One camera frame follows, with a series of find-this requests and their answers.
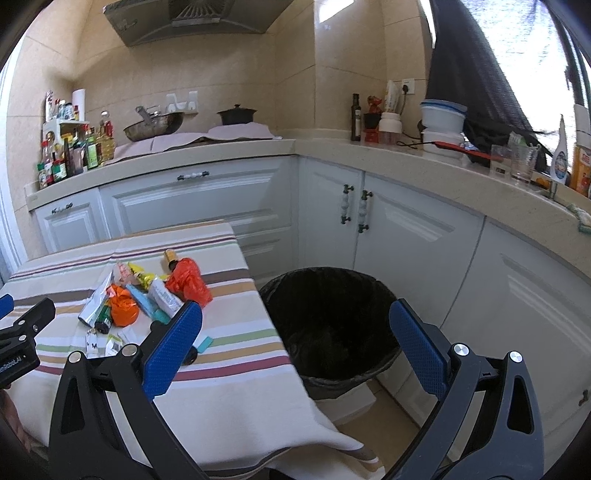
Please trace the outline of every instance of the black pot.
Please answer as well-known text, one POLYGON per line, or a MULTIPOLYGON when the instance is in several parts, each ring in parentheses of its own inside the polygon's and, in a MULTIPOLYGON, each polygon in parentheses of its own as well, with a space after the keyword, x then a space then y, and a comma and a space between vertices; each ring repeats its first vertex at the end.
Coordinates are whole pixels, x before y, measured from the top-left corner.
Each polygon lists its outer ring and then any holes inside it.
POLYGON ((249 124, 254 122, 256 110, 252 108, 242 108, 239 103, 230 110, 224 110, 217 114, 222 117, 222 125, 249 124))

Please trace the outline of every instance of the floor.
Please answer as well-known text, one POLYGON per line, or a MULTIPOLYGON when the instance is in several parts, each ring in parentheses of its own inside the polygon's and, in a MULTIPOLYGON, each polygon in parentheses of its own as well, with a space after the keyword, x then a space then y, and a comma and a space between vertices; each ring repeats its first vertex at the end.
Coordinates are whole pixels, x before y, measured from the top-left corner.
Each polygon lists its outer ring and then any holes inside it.
POLYGON ((377 380, 370 380, 368 385, 376 397, 374 405, 338 428, 371 448, 388 471, 413 441, 418 427, 377 380))

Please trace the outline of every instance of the toothpaste tube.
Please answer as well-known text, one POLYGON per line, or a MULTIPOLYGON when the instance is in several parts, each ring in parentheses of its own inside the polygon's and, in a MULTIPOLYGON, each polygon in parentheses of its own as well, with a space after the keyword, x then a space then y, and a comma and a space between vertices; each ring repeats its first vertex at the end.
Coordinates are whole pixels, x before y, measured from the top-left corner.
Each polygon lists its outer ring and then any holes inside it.
POLYGON ((100 311, 107 299, 107 288, 113 283, 113 272, 111 271, 100 284, 94 293, 90 296, 86 305, 78 315, 78 319, 88 325, 95 327, 95 322, 99 318, 100 311))
POLYGON ((164 286, 164 282, 158 277, 152 281, 148 296, 154 300, 160 309, 170 318, 173 318, 183 306, 183 302, 180 298, 170 293, 166 286, 164 286))
POLYGON ((157 320, 165 325, 170 323, 170 316, 164 313, 158 307, 158 304, 149 298, 144 292, 142 292, 138 287, 135 285, 127 285, 127 290, 139 305, 139 308, 142 309, 148 317, 152 320, 157 320))

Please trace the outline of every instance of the range hood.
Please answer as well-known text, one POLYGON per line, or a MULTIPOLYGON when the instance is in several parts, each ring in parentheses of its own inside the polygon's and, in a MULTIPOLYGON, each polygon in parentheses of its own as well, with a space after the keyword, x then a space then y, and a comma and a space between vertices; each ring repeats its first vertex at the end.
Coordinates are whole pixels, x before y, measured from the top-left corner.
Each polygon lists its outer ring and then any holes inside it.
POLYGON ((103 13, 128 47, 204 33, 265 33, 293 0, 120 0, 103 13))

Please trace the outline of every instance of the label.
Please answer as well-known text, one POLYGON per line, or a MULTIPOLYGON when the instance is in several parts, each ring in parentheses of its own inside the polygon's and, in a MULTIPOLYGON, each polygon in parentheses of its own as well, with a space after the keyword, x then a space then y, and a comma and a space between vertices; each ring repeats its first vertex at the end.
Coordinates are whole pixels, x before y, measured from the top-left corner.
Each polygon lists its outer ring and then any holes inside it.
POLYGON ((361 110, 355 111, 355 136, 361 136, 361 110))
POLYGON ((88 168, 96 168, 99 166, 99 156, 96 151, 96 145, 88 145, 88 157, 87 157, 88 168))

